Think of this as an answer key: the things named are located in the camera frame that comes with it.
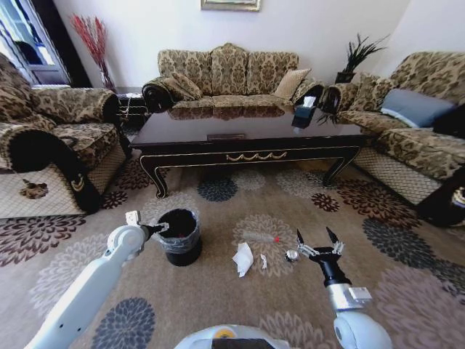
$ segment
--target potted plant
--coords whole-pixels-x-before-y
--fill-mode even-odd
[[[371,44],[367,43],[369,36],[362,39],[360,34],[357,34],[357,42],[349,42],[349,49],[347,50],[347,65],[343,71],[339,71],[336,77],[336,84],[351,82],[355,73],[354,69],[358,67],[372,53],[381,51],[386,47],[378,47],[378,45],[385,40],[388,36],[376,40]]]

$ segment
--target black trash bin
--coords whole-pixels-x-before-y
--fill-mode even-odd
[[[165,250],[168,261],[178,267],[194,263],[202,252],[198,218],[188,209],[174,209],[165,213],[158,224],[166,222],[169,229],[156,234]]]

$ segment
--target vase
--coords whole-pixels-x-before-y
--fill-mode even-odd
[[[111,89],[113,92],[115,91],[115,84],[111,81],[110,74],[108,73],[107,65],[100,64],[100,78],[102,79],[103,86],[106,89]]]
[[[352,81],[355,73],[346,73],[344,71],[339,71],[336,77],[336,84],[347,84]]]

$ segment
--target picture frame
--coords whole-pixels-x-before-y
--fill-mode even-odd
[[[201,0],[201,9],[222,11],[260,11],[262,0]]]

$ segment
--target floral rug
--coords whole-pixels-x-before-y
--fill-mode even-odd
[[[464,232],[421,221],[355,168],[324,188],[327,167],[313,161],[171,169],[163,173],[169,196],[158,200],[134,154],[96,214],[0,220],[1,346],[28,343],[84,266],[104,252],[125,212],[139,209],[150,222],[186,207],[200,217],[199,259],[175,267],[149,241],[72,348],[173,348],[203,328],[243,324],[297,348],[336,349],[320,268],[283,258],[296,248],[297,228],[310,246],[328,246],[327,226],[346,244],[341,269],[355,286],[370,289],[374,301],[366,312],[395,348],[459,348],[465,343]],[[261,235],[280,241],[250,239]],[[232,257],[244,241],[254,264],[239,278]]]

